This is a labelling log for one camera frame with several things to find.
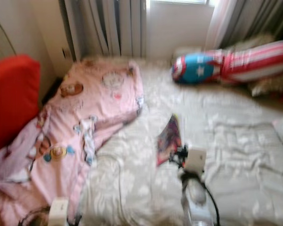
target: mattress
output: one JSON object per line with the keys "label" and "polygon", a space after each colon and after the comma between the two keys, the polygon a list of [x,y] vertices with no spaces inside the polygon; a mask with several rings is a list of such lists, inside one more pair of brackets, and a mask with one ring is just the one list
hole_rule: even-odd
{"label": "mattress", "polygon": [[[203,179],[221,224],[283,226],[283,144],[272,125],[283,104],[242,88],[179,86],[166,62],[138,64],[143,110],[98,151],[80,199],[80,226],[182,225],[178,168],[156,166],[157,136],[173,113],[183,142],[207,151]],[[215,218],[212,204],[211,212]]]}

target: pink comforter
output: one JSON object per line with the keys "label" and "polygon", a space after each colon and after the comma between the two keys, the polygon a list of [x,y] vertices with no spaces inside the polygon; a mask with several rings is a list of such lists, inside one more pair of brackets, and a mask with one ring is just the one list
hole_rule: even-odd
{"label": "pink comforter", "polygon": [[42,212],[56,197],[69,199],[73,222],[95,151],[135,119],[142,104],[134,62],[74,64],[39,116],[0,151],[0,225],[46,221]]}

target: wall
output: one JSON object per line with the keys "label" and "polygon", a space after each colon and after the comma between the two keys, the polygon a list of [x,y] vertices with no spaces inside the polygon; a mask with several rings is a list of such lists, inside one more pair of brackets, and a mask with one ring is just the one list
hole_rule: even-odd
{"label": "wall", "polygon": [[41,63],[40,103],[56,73],[29,1],[0,0],[0,24],[17,54],[28,54]]}
{"label": "wall", "polygon": [[72,59],[64,58],[62,49],[68,50],[58,0],[30,0],[48,54],[58,77],[63,77],[72,65]]}
{"label": "wall", "polygon": [[151,1],[147,57],[171,59],[177,47],[204,47],[214,8],[201,4]]}

